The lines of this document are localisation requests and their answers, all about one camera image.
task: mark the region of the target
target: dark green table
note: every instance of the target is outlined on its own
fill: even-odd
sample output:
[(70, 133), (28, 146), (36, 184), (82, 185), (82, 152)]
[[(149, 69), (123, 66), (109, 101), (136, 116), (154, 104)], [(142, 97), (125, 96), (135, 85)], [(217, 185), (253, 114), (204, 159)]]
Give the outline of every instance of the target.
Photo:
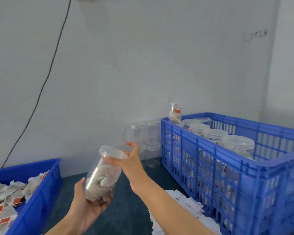
[[(163, 189), (178, 189), (187, 196), (163, 166), (154, 169), (146, 168), (145, 170)], [(59, 193), (43, 234), (67, 214), (74, 196), (74, 185), (85, 175), (79, 174), (63, 178), (63, 188)], [(133, 193), (128, 179), (122, 173), (114, 188), (113, 202), (89, 228), (85, 235), (151, 235), (151, 228), (152, 223), (150, 222), (147, 207)]]

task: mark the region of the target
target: white wall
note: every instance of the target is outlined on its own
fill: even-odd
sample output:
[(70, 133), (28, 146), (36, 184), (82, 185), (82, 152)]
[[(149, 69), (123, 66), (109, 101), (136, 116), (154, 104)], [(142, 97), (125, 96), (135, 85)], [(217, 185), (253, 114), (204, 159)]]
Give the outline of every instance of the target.
[[(72, 0), (39, 106), (7, 166), (87, 171), (127, 122), (211, 111), (257, 120), (278, 0)], [(0, 0), (0, 166), (47, 76), (68, 0)], [(268, 36), (244, 43), (268, 29)]]
[(262, 121), (294, 128), (294, 0), (281, 0)]

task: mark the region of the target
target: blue bin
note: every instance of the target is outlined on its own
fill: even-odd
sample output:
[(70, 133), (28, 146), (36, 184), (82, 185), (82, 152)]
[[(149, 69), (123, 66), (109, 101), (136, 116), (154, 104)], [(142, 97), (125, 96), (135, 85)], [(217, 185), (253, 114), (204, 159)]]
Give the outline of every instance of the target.
[(16, 208), (19, 215), (6, 235), (41, 234), (61, 189), (59, 163), (60, 159), (52, 159), (0, 169), (0, 182), (7, 185), (12, 180), (27, 183), (28, 178), (50, 170), (28, 203)]
[(162, 164), (204, 205), (223, 235), (286, 235), (294, 231), (294, 129), (200, 113), (211, 128), (255, 141), (254, 160), (161, 119)]

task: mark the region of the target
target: black cable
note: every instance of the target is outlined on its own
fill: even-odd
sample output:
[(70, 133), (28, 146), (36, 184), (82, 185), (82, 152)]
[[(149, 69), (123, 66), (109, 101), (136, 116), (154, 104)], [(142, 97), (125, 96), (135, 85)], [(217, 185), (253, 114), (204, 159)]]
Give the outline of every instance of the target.
[(16, 146), (16, 144), (18, 143), (18, 141), (20, 140), (20, 138), (23, 136), (25, 130), (27, 129), (27, 126), (28, 126), (29, 122), (30, 122), (31, 119), (32, 119), (33, 114), (35, 113), (35, 111), (36, 111), (36, 109), (37, 109), (37, 106), (38, 106), (38, 102), (39, 102), (39, 99), (40, 99), (41, 93), (43, 92), (43, 88), (45, 87), (46, 82), (47, 82), (47, 80), (48, 80), (48, 78), (49, 78), (49, 75), (50, 75), (50, 72), (51, 72), (51, 69), (52, 69), (52, 66), (53, 66), (53, 61), (55, 60), (55, 55), (57, 54), (57, 50), (58, 50), (58, 46), (59, 46), (59, 43), (60, 43), (60, 39), (61, 39), (61, 35), (62, 35), (62, 31), (63, 31), (64, 25), (65, 25), (65, 23), (66, 23), (66, 20), (67, 20), (67, 18), (68, 18), (68, 14), (69, 14), (70, 6), (71, 6), (71, 0), (69, 0), (69, 5), (68, 5), (68, 8), (67, 8), (66, 16), (65, 16), (65, 19), (64, 19), (63, 25), (62, 25), (62, 27), (61, 27), (60, 35), (59, 35), (59, 38), (58, 38), (58, 43), (57, 43), (57, 46), (56, 46), (56, 48), (55, 48), (55, 53), (54, 53), (53, 58), (52, 58), (52, 61), (51, 61), (50, 69), (49, 69), (49, 72), (48, 72), (47, 78), (46, 78), (45, 82), (43, 83), (43, 87), (41, 88), (41, 90), (40, 90), (40, 92), (39, 92), (39, 96), (38, 96), (38, 99), (37, 99), (37, 102), (36, 102), (35, 108), (34, 108), (32, 114), (31, 114), (31, 116), (30, 116), (30, 118), (29, 118), (29, 120), (28, 120), (28, 122), (27, 122), (27, 124), (26, 124), (26, 126), (25, 126), (25, 128), (24, 128), (24, 130), (23, 130), (23, 132), (22, 132), (22, 134), (21, 134), (21, 135), (19, 136), (19, 138), (16, 140), (14, 146), (12, 147), (12, 149), (11, 149), (9, 155), (8, 155), (8, 157), (7, 157), (6, 160), (4, 161), (4, 163), (3, 163), (2, 167), (1, 167), (1, 169), (4, 168), (6, 162), (8, 161), (8, 159), (9, 159), (9, 157), (10, 157), (12, 151), (13, 151), (13, 149), (15, 148), (15, 146)]

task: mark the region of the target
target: blue plastic crate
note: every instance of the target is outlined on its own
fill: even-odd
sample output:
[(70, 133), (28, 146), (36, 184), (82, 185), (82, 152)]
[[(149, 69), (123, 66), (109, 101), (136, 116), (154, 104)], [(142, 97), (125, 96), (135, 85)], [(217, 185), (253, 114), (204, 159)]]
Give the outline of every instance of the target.
[(211, 128), (255, 141), (254, 160), (161, 119), (162, 164), (224, 235), (294, 231), (294, 129), (201, 113)]
[(16, 208), (19, 215), (6, 235), (41, 234), (61, 189), (59, 162), (52, 159), (0, 169), (0, 182), (7, 185), (12, 180), (27, 183), (28, 178), (50, 170), (28, 203)]

